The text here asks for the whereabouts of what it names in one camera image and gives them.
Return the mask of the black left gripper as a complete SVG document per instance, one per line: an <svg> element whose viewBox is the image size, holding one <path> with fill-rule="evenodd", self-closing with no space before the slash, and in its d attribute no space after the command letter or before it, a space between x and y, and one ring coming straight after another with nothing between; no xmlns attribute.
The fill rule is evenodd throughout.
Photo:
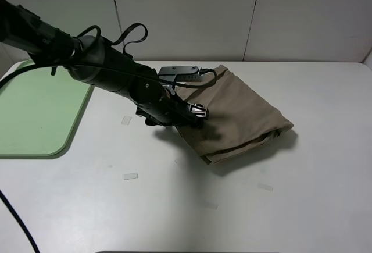
<svg viewBox="0 0 372 253"><path fill-rule="evenodd" d="M200 129L203 120L209 118L208 108L198 103L187 103L161 85L136 86L135 104L135 114L144 117L148 126L188 126Z"/></svg>

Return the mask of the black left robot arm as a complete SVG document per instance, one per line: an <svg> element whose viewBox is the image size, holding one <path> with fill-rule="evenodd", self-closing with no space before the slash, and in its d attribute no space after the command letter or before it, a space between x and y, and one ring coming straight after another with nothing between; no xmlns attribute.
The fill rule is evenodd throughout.
<svg viewBox="0 0 372 253"><path fill-rule="evenodd" d="M115 93L132 101L136 114L148 126L201 127L209 111L202 104L189 103L177 95L176 87L197 89L197 80L208 69L170 66L159 71L137 63L116 46L138 27L129 26L116 41L101 35L93 25L73 37L43 22L22 6L1 0L1 42L27 52L33 64L27 71L62 66L82 83Z"/></svg>

